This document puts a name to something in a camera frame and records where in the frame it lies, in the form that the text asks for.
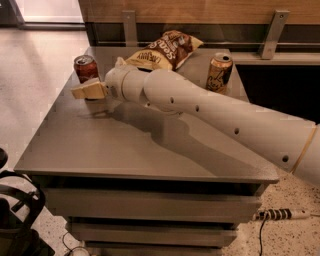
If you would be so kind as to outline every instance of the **beige soda can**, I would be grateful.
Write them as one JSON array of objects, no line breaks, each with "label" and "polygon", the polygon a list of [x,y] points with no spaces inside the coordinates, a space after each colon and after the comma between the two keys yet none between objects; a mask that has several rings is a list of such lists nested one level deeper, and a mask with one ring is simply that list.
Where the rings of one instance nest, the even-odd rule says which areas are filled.
[{"label": "beige soda can", "polygon": [[226,94],[232,66],[233,61],[230,54],[223,52],[215,53],[210,61],[206,89]]}]

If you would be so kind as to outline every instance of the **power strip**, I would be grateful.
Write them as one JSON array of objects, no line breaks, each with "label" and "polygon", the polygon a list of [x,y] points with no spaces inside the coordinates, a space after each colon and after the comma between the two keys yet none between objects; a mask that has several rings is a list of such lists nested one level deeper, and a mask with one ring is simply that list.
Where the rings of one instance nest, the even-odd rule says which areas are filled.
[{"label": "power strip", "polygon": [[288,220],[307,219],[310,212],[305,209],[268,209],[258,211],[253,215],[252,220]]}]

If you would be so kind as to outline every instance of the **black chair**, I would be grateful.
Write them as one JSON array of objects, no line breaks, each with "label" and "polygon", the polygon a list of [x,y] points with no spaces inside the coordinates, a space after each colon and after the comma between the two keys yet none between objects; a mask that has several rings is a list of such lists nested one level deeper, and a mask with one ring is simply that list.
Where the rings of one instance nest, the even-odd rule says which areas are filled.
[{"label": "black chair", "polygon": [[[0,148],[0,168],[2,168],[8,157]],[[26,193],[20,189],[9,185],[0,184],[0,197],[2,195],[18,199],[10,208],[5,198],[0,198],[0,256],[51,256],[55,252],[40,237],[37,231],[31,229],[32,224],[39,216],[45,205],[45,195],[43,191],[36,187],[28,178],[15,172],[2,171],[0,180],[6,177],[19,177],[30,182],[35,191]],[[24,221],[16,217],[24,205],[30,211]]]}]

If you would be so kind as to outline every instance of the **snack bag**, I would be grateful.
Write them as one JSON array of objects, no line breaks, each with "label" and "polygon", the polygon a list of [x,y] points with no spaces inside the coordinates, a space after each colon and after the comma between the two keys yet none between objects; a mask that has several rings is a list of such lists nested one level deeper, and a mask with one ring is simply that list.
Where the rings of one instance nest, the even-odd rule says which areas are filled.
[{"label": "snack bag", "polygon": [[199,39],[172,30],[161,38],[137,51],[126,63],[141,69],[170,69],[175,71],[203,42]]}]

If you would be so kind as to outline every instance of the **speckled floor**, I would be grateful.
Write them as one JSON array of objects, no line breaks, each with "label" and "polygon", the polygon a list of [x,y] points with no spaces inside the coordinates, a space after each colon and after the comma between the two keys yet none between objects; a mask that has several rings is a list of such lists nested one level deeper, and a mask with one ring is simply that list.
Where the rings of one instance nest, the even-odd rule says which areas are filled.
[{"label": "speckled floor", "polygon": [[[20,31],[0,28],[0,147],[13,169],[73,71],[73,60],[89,46],[84,31]],[[304,208],[320,214],[320,190],[278,170],[280,182],[262,195],[262,209]],[[40,236],[62,256],[65,220],[44,209],[34,223]],[[239,226],[226,256],[259,255],[261,222]],[[262,231],[263,255],[320,256],[320,218],[268,221]],[[71,235],[69,247],[79,244]]]}]

